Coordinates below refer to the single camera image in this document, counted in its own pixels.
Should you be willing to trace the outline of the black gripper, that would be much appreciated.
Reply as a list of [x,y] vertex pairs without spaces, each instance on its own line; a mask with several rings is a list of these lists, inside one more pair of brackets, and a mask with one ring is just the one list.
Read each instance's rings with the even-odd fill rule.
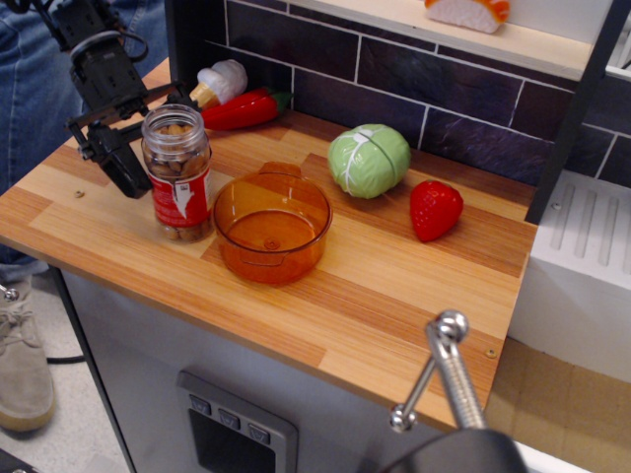
[[110,128],[139,114],[149,104],[165,98],[170,104],[199,109],[182,82],[155,89],[143,83],[135,64],[147,50],[131,57],[123,41],[131,38],[105,1],[63,1],[48,13],[53,36],[71,60],[70,77],[88,111],[70,118],[66,127],[78,136],[85,160],[96,163],[129,198],[141,198],[152,183],[131,143],[142,136],[141,123]]

